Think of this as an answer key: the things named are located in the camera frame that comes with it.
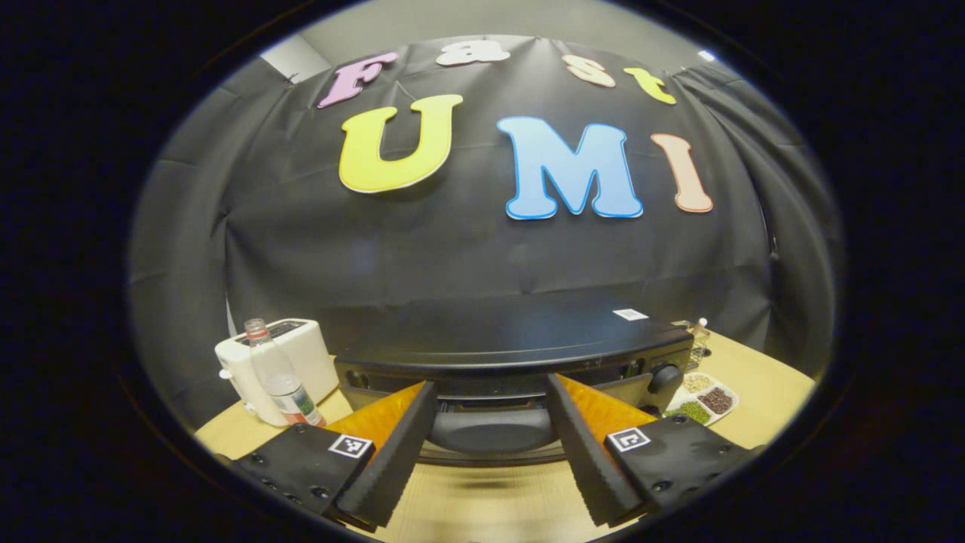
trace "white plate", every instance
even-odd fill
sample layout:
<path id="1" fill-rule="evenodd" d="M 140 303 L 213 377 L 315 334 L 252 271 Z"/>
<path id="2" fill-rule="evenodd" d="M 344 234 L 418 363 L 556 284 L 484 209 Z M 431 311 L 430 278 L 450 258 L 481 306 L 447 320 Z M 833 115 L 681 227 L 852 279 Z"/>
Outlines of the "white plate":
<path id="1" fill-rule="evenodd" d="M 703 425 L 710 426 L 714 422 L 717 422 L 718 420 L 720 420 L 725 414 L 730 413 L 731 411 L 734 410 L 735 407 L 737 407 L 737 394 L 734 394 L 733 390 L 722 385 L 720 381 L 717 381 L 712 376 L 707 375 L 705 373 L 701 373 L 699 371 L 693 371 L 693 372 L 684 374 L 683 381 L 686 383 L 688 380 L 691 380 L 697 376 L 708 378 L 710 380 L 710 386 L 708 386 L 707 388 L 702 388 L 697 392 L 690 392 L 687 390 L 687 387 L 685 385 L 681 384 L 680 388 L 676 390 L 676 394 L 674 394 L 674 398 L 671 399 L 670 404 L 667 406 L 667 410 L 664 413 L 674 411 L 678 409 L 681 405 L 687 402 L 697 402 L 698 404 L 700 404 L 701 407 L 703 407 L 703 410 L 710 415 L 710 420 L 705 422 Z M 698 396 L 703 396 L 707 394 L 714 388 L 720 388 L 731 399 L 731 408 L 724 411 L 721 414 L 716 414 L 713 411 L 711 411 L 710 408 L 708 408 L 707 405 L 704 402 L 702 402 L 701 399 L 698 397 Z"/>

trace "black appliance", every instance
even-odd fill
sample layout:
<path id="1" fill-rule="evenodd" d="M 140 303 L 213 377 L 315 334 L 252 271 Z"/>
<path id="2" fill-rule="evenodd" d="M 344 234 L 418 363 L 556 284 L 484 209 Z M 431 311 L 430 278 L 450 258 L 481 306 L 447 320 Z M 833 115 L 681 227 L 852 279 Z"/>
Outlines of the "black appliance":
<path id="1" fill-rule="evenodd" d="M 355 410 L 421 380 L 438 383 L 423 461 L 562 459 L 546 373 L 652 412 L 680 386 L 693 335 L 641 310 L 598 289 L 412 301 L 340 351 L 335 367 Z"/>

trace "white toaster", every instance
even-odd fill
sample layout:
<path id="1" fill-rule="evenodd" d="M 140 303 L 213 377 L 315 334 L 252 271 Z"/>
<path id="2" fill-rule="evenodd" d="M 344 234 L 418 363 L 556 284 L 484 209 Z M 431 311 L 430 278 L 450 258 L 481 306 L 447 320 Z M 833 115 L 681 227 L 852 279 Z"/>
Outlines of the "white toaster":
<path id="1" fill-rule="evenodd" d="M 328 356 L 318 322 L 307 319 L 282 319 L 269 324 L 268 334 L 288 355 L 295 373 L 313 401 L 320 402 L 339 384 L 335 365 Z M 275 426 L 288 426 L 275 403 L 262 389 L 251 366 L 248 338 L 244 333 L 228 338 L 214 347 L 223 368 L 218 376 L 232 382 L 244 407 L 261 420 Z"/>

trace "grains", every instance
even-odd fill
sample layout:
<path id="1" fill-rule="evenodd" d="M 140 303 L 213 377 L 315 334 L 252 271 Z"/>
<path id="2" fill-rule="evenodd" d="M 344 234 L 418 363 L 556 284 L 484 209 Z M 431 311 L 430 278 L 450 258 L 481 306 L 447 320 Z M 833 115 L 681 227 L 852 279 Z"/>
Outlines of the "grains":
<path id="1" fill-rule="evenodd" d="M 710 413 L 697 402 L 687 402 L 665 415 L 670 416 L 672 414 L 686 414 L 700 424 L 706 424 L 710 420 Z"/>
<path id="2" fill-rule="evenodd" d="M 716 414 L 726 413 L 733 404 L 733 400 L 719 387 L 715 387 L 703 396 L 698 396 L 697 399 L 704 402 Z"/>
<path id="3" fill-rule="evenodd" d="M 711 385 L 713 382 L 704 375 L 688 375 L 683 378 L 683 387 L 691 393 L 700 392 Z"/>

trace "orange foam pad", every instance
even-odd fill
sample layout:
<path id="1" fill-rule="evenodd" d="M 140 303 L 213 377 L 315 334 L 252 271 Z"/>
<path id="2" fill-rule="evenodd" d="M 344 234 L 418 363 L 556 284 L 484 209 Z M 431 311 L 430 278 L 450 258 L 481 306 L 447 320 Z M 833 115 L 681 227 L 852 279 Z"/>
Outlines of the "orange foam pad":
<path id="1" fill-rule="evenodd" d="M 355 413 L 325 426 L 325 429 L 372 440 L 375 445 L 375 454 L 372 455 L 374 459 L 425 383 L 422 381 L 375 400 Z"/>
<path id="2" fill-rule="evenodd" d="M 627 428 L 634 428 L 643 424 L 649 424 L 656 420 L 656 417 L 646 414 L 639 409 L 621 402 L 606 392 L 600 392 L 592 386 L 573 381 L 570 378 L 556 374 L 563 383 L 563 387 L 573 400 L 576 408 L 583 416 L 583 420 L 590 428 L 593 439 L 600 445 L 610 461 L 617 462 L 610 456 L 610 451 L 603 446 L 603 440 L 607 435 Z"/>

